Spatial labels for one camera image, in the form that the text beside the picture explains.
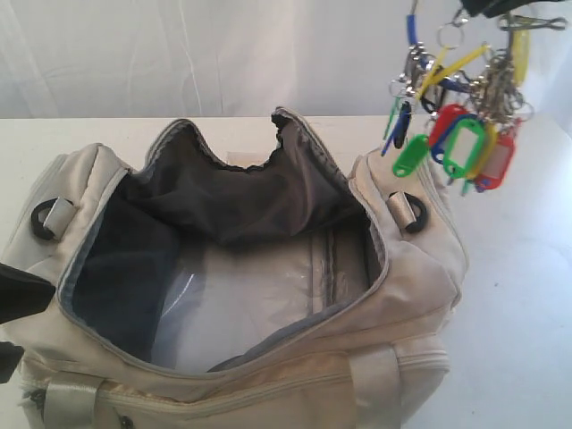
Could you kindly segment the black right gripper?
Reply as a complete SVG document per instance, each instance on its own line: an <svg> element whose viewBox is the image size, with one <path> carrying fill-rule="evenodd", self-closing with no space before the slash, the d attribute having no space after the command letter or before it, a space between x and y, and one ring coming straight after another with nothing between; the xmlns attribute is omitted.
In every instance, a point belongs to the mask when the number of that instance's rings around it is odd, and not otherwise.
<svg viewBox="0 0 572 429"><path fill-rule="evenodd" d="M471 17L494 18L531 4L532 0L461 0L460 3Z"/></svg>

